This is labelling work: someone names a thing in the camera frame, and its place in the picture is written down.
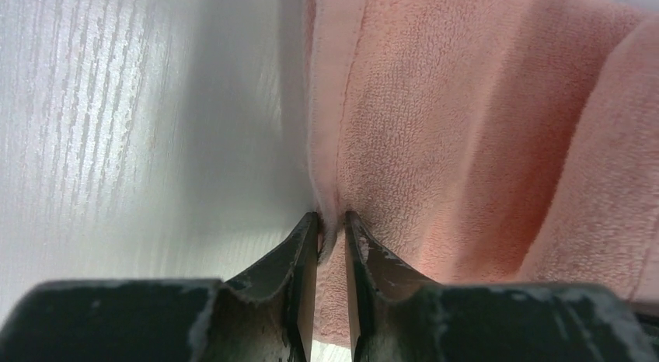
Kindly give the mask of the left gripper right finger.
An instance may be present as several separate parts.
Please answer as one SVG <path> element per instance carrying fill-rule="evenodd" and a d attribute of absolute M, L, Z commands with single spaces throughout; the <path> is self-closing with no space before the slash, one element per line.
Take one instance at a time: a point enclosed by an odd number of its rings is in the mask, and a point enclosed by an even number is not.
<path fill-rule="evenodd" d="M 355 361 L 656 361 L 657 306 L 597 284 L 439 284 L 345 215 Z"/>

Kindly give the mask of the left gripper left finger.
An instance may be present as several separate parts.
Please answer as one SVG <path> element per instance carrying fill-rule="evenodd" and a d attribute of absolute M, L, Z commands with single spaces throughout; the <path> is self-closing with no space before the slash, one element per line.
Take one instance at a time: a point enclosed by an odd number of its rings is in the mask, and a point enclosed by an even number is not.
<path fill-rule="evenodd" d="M 3 361 L 307 361 L 319 217 L 230 280 L 62 280 L 21 298 Z"/>

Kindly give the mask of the light pink towel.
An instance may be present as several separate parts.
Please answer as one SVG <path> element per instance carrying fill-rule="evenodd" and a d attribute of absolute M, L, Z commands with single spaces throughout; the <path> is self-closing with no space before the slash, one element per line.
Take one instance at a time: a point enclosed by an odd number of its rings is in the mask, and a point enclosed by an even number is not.
<path fill-rule="evenodd" d="M 611 0 L 308 0 L 314 337 L 349 346 L 343 216 L 440 283 L 658 299 L 658 13 Z"/>

